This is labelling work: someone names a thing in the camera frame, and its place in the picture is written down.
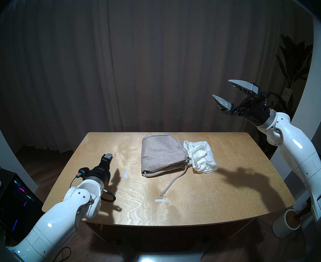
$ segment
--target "drawstring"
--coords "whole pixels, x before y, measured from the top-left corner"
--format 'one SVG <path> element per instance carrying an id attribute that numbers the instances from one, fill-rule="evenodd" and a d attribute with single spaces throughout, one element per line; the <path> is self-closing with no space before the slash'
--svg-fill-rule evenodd
<path id="1" fill-rule="evenodd" d="M 166 187 L 165 190 L 160 194 L 161 197 L 163 196 L 163 194 L 165 194 L 165 192 L 168 190 L 168 188 L 170 188 L 171 184 L 173 184 L 176 179 L 178 179 L 180 176 L 182 176 L 182 175 L 186 172 L 186 169 L 187 169 L 187 165 L 185 165 L 184 171 L 183 171 L 180 175 L 178 175 L 177 177 L 175 177 L 175 178 L 170 182 L 170 184 L 168 185 L 168 187 Z"/>

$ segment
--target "floor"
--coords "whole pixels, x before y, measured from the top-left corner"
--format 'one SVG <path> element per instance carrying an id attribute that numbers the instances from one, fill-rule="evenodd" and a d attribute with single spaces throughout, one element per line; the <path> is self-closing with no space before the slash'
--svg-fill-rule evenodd
<path id="1" fill-rule="evenodd" d="M 72 151 L 58 151 L 22 147 L 16 157 L 40 185 L 37 197 L 44 202 L 61 171 L 72 156 Z M 305 240 L 302 230 L 279 239 L 272 232 L 273 221 L 282 212 L 260 216 L 228 240 L 216 240 L 203 255 L 201 262 L 209 261 L 287 261 L 305 257 Z M 83 222 L 78 233 L 68 242 L 73 261 L 123 261 L 113 244 L 104 242 Z"/>

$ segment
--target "tag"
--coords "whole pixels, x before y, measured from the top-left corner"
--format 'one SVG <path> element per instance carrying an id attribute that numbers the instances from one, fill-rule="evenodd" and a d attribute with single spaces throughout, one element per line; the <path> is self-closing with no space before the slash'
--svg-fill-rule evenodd
<path id="1" fill-rule="evenodd" d="M 282 99 L 283 99 L 285 102 L 288 102 L 288 101 L 289 101 L 291 92 L 292 92 L 291 89 L 286 88 L 286 87 L 284 88 L 284 92 L 283 92 L 283 95 L 282 95 Z"/>

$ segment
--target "wooden table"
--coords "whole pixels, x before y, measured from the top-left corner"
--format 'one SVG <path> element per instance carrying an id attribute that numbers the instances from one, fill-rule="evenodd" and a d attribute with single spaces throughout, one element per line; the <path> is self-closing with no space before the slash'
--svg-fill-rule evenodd
<path id="1" fill-rule="evenodd" d="M 181 172 L 146 178 L 141 175 L 142 138 L 150 132 L 88 133 L 57 179 L 43 211 L 62 201 L 81 167 L 93 168 L 104 153 L 112 153 L 111 179 L 106 189 L 114 203 L 102 201 L 91 223 L 127 226 L 195 226 L 254 218 L 294 205 L 284 181 L 245 132 L 174 132 L 174 138 L 206 140 L 219 165 L 197 174 L 190 166 L 163 197 L 160 193 Z M 81 178 L 72 186 L 77 186 Z"/>

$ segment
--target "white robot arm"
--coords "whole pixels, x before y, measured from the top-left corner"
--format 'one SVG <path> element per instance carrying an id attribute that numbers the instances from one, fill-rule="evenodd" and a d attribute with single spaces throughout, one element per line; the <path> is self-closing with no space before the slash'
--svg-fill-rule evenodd
<path id="1" fill-rule="evenodd" d="M 22 261 L 52 261 L 59 250 L 77 233 L 79 222 L 93 219 L 101 206 L 101 193 L 111 174 L 109 164 L 112 154 L 105 154 L 98 166 L 89 170 L 82 168 L 83 182 L 70 187 L 63 201 L 54 205 L 35 224 L 30 233 L 18 245 L 8 249 Z"/>
<path id="2" fill-rule="evenodd" d="M 290 123 L 287 114 L 276 112 L 266 105 L 266 94 L 256 84 L 229 80 L 234 87 L 248 95 L 237 107 L 213 95 L 216 104 L 226 115 L 238 115 L 254 124 L 267 136 L 267 141 L 281 148 L 281 155 L 304 183 L 311 197 L 314 220 L 321 220 L 321 160 L 315 147 L 302 130 Z"/>

